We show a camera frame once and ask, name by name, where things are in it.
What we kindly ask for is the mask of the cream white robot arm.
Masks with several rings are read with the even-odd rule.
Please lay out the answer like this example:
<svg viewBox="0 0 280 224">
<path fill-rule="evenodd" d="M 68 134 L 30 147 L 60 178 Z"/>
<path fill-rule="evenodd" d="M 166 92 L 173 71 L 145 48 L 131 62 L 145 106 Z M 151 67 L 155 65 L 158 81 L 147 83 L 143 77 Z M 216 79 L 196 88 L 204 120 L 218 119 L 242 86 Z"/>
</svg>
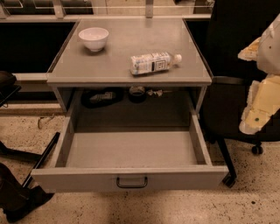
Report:
<svg viewBox="0 0 280 224">
<path fill-rule="evenodd" d="M 260 131 L 280 109 L 280 15 L 260 38 L 238 53 L 241 60 L 256 62 L 267 74 L 262 81 L 253 81 L 243 110 L 239 130 L 247 135 Z"/>
</svg>

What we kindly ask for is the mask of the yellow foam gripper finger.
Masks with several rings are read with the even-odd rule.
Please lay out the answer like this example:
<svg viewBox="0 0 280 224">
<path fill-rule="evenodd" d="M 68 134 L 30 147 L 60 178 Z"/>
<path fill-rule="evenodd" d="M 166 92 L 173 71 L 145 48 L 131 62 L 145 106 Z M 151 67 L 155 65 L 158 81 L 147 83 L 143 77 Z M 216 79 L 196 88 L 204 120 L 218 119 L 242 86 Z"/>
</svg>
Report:
<svg viewBox="0 0 280 224">
<path fill-rule="evenodd" d="M 242 49 L 238 53 L 238 58 L 240 60 L 256 61 L 260 39 L 261 38 L 256 38 L 251 44 Z"/>
<path fill-rule="evenodd" d="M 241 115 L 239 130 L 247 135 L 260 131 L 280 109 L 280 76 L 269 74 L 253 80 L 248 91 L 247 107 Z"/>
</svg>

